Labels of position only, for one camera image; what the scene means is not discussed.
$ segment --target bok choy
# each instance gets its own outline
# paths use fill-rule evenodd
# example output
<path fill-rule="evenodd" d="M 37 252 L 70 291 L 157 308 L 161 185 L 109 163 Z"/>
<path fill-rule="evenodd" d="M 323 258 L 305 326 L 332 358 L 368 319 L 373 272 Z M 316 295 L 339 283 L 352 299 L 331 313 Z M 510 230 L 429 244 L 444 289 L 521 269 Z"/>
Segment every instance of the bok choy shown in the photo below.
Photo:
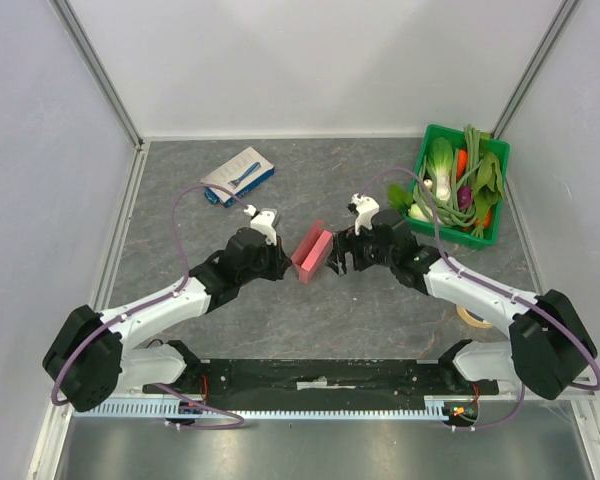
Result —
<path fill-rule="evenodd" d="M 453 148 L 449 141 L 439 137 L 431 142 L 431 151 L 427 170 L 435 186 L 435 196 L 443 202 L 451 198 L 451 168 L 453 167 Z"/>

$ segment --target gray table surface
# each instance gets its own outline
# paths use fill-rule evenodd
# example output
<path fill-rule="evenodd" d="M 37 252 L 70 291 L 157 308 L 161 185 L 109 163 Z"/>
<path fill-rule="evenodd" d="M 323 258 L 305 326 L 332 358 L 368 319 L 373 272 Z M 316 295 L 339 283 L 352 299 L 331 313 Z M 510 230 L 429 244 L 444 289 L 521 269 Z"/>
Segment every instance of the gray table surface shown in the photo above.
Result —
<path fill-rule="evenodd" d="M 316 219 L 332 230 L 348 227 L 351 195 L 380 170 L 415 165 L 420 139 L 311 139 L 155 142 L 151 144 L 133 210 L 111 305 L 136 300 L 183 274 L 170 234 L 171 203 L 244 148 L 253 146 L 276 166 L 270 179 L 245 200 L 277 208 L 278 233 L 289 256 Z M 386 205 L 387 177 L 370 194 Z M 191 265 L 224 248 L 248 218 L 233 206 L 210 205 L 192 192 L 177 211 L 178 231 Z M 429 237 L 419 237 L 433 243 Z M 448 245 L 467 267 L 495 280 L 532 289 L 531 276 L 509 206 L 498 243 L 482 251 Z M 388 269 L 370 268 L 338 277 L 320 270 L 309 285 L 293 269 L 284 281 L 258 280 L 239 297 L 160 338 L 183 340 L 201 357 L 233 358 L 427 358 L 435 359 L 463 338 L 495 341 L 494 329 L 469 327 L 455 306 L 398 284 Z"/>

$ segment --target red wire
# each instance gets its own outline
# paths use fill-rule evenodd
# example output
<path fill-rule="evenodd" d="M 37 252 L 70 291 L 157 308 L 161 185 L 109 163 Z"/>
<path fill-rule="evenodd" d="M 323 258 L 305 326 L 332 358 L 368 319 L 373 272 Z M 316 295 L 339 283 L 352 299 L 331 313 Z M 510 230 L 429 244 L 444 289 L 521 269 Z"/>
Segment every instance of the red wire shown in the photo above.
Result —
<path fill-rule="evenodd" d="M 202 376 L 202 384 L 204 385 L 204 399 L 203 399 L 203 401 L 206 402 L 207 398 L 209 398 L 209 384 L 207 383 L 207 376 L 206 375 Z"/>
<path fill-rule="evenodd" d="M 473 384 L 473 391 L 475 393 L 475 396 L 473 397 L 471 405 L 478 405 L 478 398 L 480 398 L 480 387 L 478 387 L 477 383 Z"/>

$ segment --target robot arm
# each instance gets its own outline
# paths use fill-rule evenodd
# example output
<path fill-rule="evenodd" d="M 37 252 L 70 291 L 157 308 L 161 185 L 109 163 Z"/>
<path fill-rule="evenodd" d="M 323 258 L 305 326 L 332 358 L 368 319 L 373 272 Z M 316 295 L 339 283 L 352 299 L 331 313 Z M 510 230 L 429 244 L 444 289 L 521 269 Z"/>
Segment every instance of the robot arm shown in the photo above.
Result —
<path fill-rule="evenodd" d="M 275 210 L 257 212 L 250 207 L 246 213 L 252 216 L 249 227 L 238 230 L 224 250 L 192 268 L 186 278 L 128 305 L 99 313 L 84 305 L 71 312 L 43 361 L 54 380 L 78 346 L 110 323 L 79 354 L 62 381 L 61 390 L 76 410 L 94 408 L 116 389 L 173 383 L 193 355 L 183 344 L 134 347 L 179 322 L 221 307 L 251 280 L 283 278 L 291 261 L 275 231 Z"/>
<path fill-rule="evenodd" d="M 336 273 L 347 272 L 346 254 L 352 256 L 357 271 L 372 265 L 389 267 L 402 285 L 461 305 L 509 338 L 489 344 L 464 340 L 452 347 L 440 361 L 452 364 L 460 378 L 468 382 L 520 379 L 539 396 L 553 400 L 582 373 L 587 366 L 582 354 L 561 332 L 524 306 L 523 300 L 552 315 L 592 357 L 597 356 L 565 295 L 554 290 L 545 295 L 520 291 L 472 272 L 453 258 L 448 260 L 456 269 L 451 268 L 436 248 L 418 245 L 399 212 L 380 211 L 370 197 L 354 195 L 349 209 L 357 215 L 355 224 L 335 234 L 327 262 Z M 487 288 L 487 283 L 511 294 L 513 300 Z"/>

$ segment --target pink box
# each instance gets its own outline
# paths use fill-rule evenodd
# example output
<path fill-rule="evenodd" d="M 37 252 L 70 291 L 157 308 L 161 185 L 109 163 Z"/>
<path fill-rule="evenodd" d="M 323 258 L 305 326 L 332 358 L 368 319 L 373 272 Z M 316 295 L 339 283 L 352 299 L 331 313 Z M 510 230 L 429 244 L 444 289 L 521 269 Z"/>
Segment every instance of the pink box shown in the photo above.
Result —
<path fill-rule="evenodd" d="M 333 233 L 322 228 L 323 224 L 322 220 L 317 220 L 291 256 L 291 262 L 296 267 L 302 283 L 309 283 L 331 253 Z"/>

